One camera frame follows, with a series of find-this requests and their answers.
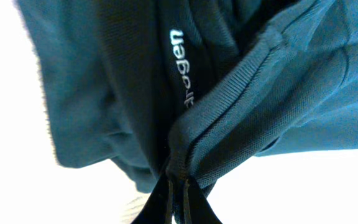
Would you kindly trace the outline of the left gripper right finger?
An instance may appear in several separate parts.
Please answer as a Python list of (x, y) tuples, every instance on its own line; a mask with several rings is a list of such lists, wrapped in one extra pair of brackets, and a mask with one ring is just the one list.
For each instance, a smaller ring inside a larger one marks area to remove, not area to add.
[(192, 177), (183, 186), (183, 219), (184, 224), (222, 224)]

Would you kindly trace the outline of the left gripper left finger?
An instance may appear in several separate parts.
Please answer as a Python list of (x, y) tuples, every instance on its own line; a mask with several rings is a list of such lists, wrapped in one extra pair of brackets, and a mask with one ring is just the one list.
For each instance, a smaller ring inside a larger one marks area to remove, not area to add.
[(173, 184), (162, 174), (143, 209), (131, 224), (171, 224), (173, 206)]

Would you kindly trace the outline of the black polo shirt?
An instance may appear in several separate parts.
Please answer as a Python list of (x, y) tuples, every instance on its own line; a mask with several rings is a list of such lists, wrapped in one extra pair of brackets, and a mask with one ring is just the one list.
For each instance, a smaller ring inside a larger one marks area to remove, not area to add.
[(209, 191), (252, 156), (358, 149), (358, 0), (18, 6), (62, 166)]

